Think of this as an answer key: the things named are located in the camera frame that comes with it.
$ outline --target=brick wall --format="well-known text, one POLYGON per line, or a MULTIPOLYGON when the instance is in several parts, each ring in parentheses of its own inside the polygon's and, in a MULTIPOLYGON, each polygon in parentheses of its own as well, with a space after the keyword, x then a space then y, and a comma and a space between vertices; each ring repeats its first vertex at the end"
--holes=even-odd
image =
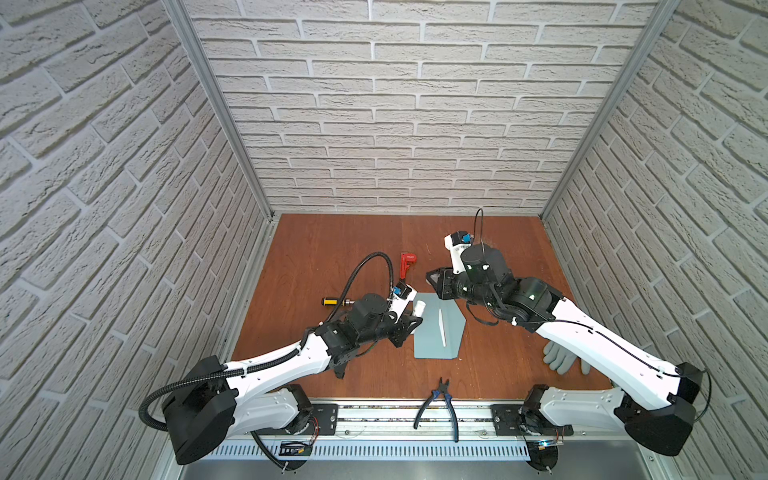
POLYGON ((593 316, 712 372, 689 477, 768 474, 766 16, 683 0, 546 222, 593 316))
POLYGON ((527 215, 654 7, 186 4, 276 210, 527 215))
POLYGON ((161 2, 0 2, 0 478, 148 478, 262 218, 161 2))

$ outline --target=pliers with blue handles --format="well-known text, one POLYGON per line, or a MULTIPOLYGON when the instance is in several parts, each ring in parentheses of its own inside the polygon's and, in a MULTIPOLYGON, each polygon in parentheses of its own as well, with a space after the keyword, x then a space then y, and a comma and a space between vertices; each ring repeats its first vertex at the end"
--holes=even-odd
POLYGON ((453 404, 451 404, 451 399, 453 396, 448 393, 448 385, 450 382, 451 380, 446 380, 445 383, 443 383, 442 377, 440 377, 440 383, 438 384, 437 390, 432 390, 432 396, 424 401, 422 408, 419 409, 419 413, 416 414, 416 420, 413 421, 413 429, 416 430, 419 427, 419 420, 422 419, 424 411, 427 410, 427 407, 430 403, 432 403, 432 400, 437 399, 440 394, 442 394, 443 398, 445 398, 445 406, 448 407, 448 411, 451 413, 451 423, 453 424, 453 441, 458 442, 458 420, 456 418, 456 411, 453 409, 453 404))

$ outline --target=wooden tabletop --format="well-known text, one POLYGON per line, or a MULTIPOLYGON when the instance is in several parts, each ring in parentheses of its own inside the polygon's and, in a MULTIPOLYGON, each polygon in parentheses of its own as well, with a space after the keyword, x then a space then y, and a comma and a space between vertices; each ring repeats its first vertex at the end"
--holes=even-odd
MULTIPOLYGON (((247 359, 299 340, 329 313, 324 296, 338 296, 349 274, 368 253, 392 258, 395 282, 400 254, 416 254, 406 280, 416 290, 432 292, 428 271, 450 266, 443 237, 457 230, 472 232, 472 217, 382 215, 283 215, 264 264, 253 301, 240 332, 233 359, 247 359)), ((500 249, 515 276, 536 276, 573 298, 541 221, 536 217, 486 217, 483 238, 500 249)), ((383 259, 366 264, 348 298, 368 292, 385 296, 388 276, 383 259)), ((547 340, 525 329, 467 318, 457 359, 415 359, 413 340, 396 349, 382 341, 368 355, 354 359, 344 380, 332 370, 297 380, 309 397, 426 397, 440 377, 451 379, 457 399, 523 399, 537 383, 562 389, 607 389, 595 369, 584 376, 578 362, 558 375, 542 362, 547 340)), ((475 312, 486 320, 487 312, 475 312)))

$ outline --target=gray glove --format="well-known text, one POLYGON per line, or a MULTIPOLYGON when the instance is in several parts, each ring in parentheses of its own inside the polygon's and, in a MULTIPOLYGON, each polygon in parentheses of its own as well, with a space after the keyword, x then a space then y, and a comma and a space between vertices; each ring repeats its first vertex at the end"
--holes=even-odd
MULTIPOLYGON (((544 347, 544 363, 548 364, 550 369, 557 370, 560 375, 570 370, 575 361, 575 353, 555 342, 550 341, 547 346, 544 347)), ((590 368, 589 363, 586 363, 584 359, 582 359, 581 373, 587 375, 590 368)))

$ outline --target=black motor housing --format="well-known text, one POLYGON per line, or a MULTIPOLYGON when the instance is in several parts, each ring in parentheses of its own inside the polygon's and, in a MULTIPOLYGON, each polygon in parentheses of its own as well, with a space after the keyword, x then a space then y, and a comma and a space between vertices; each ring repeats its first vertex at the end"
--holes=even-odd
MULTIPOLYGON (((199 361, 184 378, 224 370, 213 355, 199 361)), ((225 379, 216 379, 174 390, 163 402, 168 435, 179 465, 203 458, 227 437, 237 406, 235 397, 237 390, 230 389, 225 379)))

